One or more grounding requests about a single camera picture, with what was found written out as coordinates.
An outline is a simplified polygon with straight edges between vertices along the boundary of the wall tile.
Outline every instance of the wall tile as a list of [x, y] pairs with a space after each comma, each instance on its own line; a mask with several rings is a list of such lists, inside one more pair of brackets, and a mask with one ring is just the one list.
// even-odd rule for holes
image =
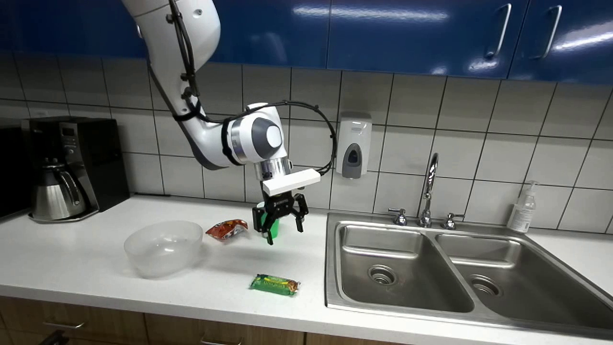
[[203, 168], [192, 156], [161, 154], [165, 191], [171, 195], [203, 196]]
[[240, 64], [207, 62], [198, 72], [198, 85], [207, 112], [242, 112], [244, 103], [244, 72]]
[[[244, 66], [244, 103], [290, 99], [290, 68]], [[280, 106], [280, 116], [290, 116], [288, 106]]]
[[20, 124], [21, 120], [29, 118], [31, 112], [25, 101], [20, 99], [0, 99], [0, 118], [4, 122]]
[[606, 231], [613, 214], [613, 191], [575, 187], [560, 229]]
[[439, 129], [433, 147], [439, 152], [439, 175], [474, 177], [483, 141], [485, 133]]
[[146, 58], [106, 58], [104, 72], [113, 106], [152, 108]]
[[573, 185], [589, 143], [589, 139], [541, 137], [527, 179]]
[[163, 154], [194, 154], [184, 129], [169, 110], [156, 110], [156, 127], [159, 137], [159, 150]]
[[31, 116], [67, 116], [69, 106], [67, 103], [44, 103], [44, 101], [29, 101], [27, 108], [31, 110]]
[[92, 104], [75, 104], [69, 103], [71, 116], [98, 116], [98, 118], [110, 118], [112, 106], [92, 106]]
[[385, 135], [385, 126], [372, 126], [368, 170], [380, 170], [382, 166], [384, 135]]
[[223, 170], [207, 170], [205, 173], [205, 196], [207, 198], [230, 198], [246, 200], [246, 168], [232, 166]]
[[294, 164], [322, 166], [330, 160], [332, 139], [324, 122], [292, 120], [290, 158]]
[[0, 97], [25, 97], [18, 72], [18, 62], [12, 53], [0, 53]]
[[389, 208], [405, 208], [407, 216], [416, 218], [424, 177], [408, 173], [380, 173], [376, 212], [387, 214]]
[[378, 172], [368, 172], [359, 179], [334, 175], [332, 204], [336, 210], [372, 212], [376, 198]]
[[535, 227], [558, 227], [573, 187], [537, 185]]
[[485, 131], [493, 114], [498, 80], [449, 78], [439, 127]]
[[445, 78], [397, 74], [387, 124], [437, 126]]
[[535, 145], [537, 135], [489, 133], [485, 139], [477, 177], [523, 181]]
[[29, 101], [66, 101], [56, 57], [18, 55], [18, 68]]
[[123, 150], [158, 152], [158, 135], [152, 110], [113, 108]]
[[372, 122], [385, 124], [391, 74], [343, 72], [339, 112], [366, 112]]
[[610, 93], [610, 85], [560, 83], [543, 133], [592, 137]]
[[311, 183], [301, 193], [307, 196], [309, 206], [328, 208], [330, 206], [330, 187], [332, 187], [332, 172], [324, 173], [318, 183]]
[[431, 200], [433, 219], [445, 219], [449, 212], [464, 214], [472, 185], [472, 179], [437, 177]]
[[598, 126], [596, 137], [613, 139], [613, 93], [610, 97], [610, 104], [606, 108], [606, 114]]
[[[339, 85], [339, 70], [294, 68], [292, 99], [315, 103], [334, 120], [339, 114]], [[292, 106], [292, 118], [318, 118], [318, 114], [303, 106]]]
[[69, 103], [110, 104], [102, 58], [62, 57], [60, 68]]
[[433, 129], [387, 126], [382, 170], [426, 173]]
[[125, 152], [123, 160], [133, 193], [163, 193], [159, 154]]
[[466, 210], [468, 221], [506, 223], [521, 183], [477, 179]]
[[497, 99], [491, 131], [539, 133], [554, 81], [518, 81], [504, 80]]
[[613, 141], [592, 141], [577, 185], [613, 189]]

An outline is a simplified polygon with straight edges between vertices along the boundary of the cabinet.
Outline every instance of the cabinet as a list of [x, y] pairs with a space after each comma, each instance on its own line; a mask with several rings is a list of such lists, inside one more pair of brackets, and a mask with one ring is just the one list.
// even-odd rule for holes
[[194, 345], [194, 342], [228, 342], [228, 345], [303, 345], [305, 333], [238, 325], [223, 321], [203, 321], [171, 315], [146, 315], [152, 345]]
[[217, 0], [215, 60], [326, 66], [330, 0]]
[[144, 41], [121, 0], [4, 0], [14, 51], [144, 57]]
[[391, 342], [307, 333], [307, 345], [391, 345]]
[[330, 66], [506, 76], [527, 0], [332, 0]]
[[66, 329], [73, 342], [148, 342], [142, 313], [108, 308], [0, 298], [0, 313], [14, 342], [41, 342]]
[[613, 1], [533, 0], [512, 78], [613, 81]]

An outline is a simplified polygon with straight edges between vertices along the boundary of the sink basin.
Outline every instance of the sink basin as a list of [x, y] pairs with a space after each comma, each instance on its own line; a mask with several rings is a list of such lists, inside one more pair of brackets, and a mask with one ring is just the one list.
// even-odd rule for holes
[[543, 323], [613, 327], [613, 308], [523, 239], [441, 233], [443, 250], [495, 311]]
[[343, 225], [339, 287], [353, 300], [468, 311], [472, 298], [420, 231]]
[[345, 218], [328, 218], [332, 308], [613, 338], [612, 296], [523, 233]]

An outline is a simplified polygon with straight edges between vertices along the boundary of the green snack package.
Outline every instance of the green snack package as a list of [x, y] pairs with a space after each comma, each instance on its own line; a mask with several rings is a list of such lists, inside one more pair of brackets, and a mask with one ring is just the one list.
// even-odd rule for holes
[[269, 275], [269, 273], [257, 273], [249, 288], [259, 288], [259, 290], [269, 290], [278, 294], [295, 294], [299, 290], [299, 281]]

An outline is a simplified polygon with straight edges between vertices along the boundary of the faucet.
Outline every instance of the faucet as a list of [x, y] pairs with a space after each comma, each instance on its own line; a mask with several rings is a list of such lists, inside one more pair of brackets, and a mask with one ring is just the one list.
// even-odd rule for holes
[[428, 164], [426, 179], [424, 179], [424, 193], [418, 212], [418, 223], [420, 225], [431, 225], [431, 202], [433, 202], [433, 191], [435, 191], [435, 177], [437, 177], [437, 166], [439, 166], [439, 152], [433, 152], [433, 158]]

